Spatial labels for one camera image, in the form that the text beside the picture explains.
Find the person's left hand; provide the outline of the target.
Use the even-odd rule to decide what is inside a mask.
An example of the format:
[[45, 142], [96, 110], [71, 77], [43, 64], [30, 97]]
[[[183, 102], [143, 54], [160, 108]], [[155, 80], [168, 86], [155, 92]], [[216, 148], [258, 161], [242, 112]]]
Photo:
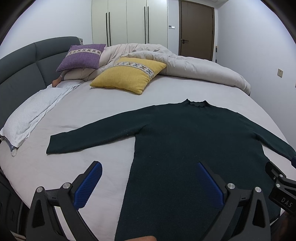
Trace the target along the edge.
[[131, 238], [131, 239], [128, 239], [126, 241], [157, 241], [157, 239], [152, 235], [148, 235], [148, 236], [145, 236], [145, 237]]

